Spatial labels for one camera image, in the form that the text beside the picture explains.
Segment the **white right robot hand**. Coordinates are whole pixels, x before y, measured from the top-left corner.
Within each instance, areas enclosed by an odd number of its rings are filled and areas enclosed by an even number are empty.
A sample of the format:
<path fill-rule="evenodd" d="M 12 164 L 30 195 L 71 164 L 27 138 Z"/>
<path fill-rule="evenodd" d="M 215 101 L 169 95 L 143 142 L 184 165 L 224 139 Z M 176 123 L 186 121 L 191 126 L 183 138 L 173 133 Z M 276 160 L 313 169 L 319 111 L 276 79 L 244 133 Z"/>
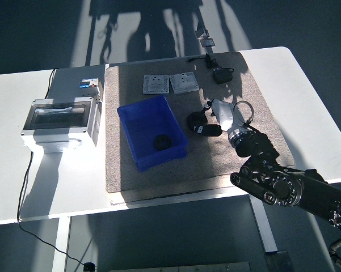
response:
<path fill-rule="evenodd" d="M 205 112 L 210 109 L 218 124 L 208 124 Z M 229 135 L 237 134 L 243 130 L 235 119 L 234 105 L 218 99 L 207 101 L 201 111 L 192 112 L 187 117 L 187 126 L 190 131 L 205 137 L 218 137 L 223 131 Z"/>

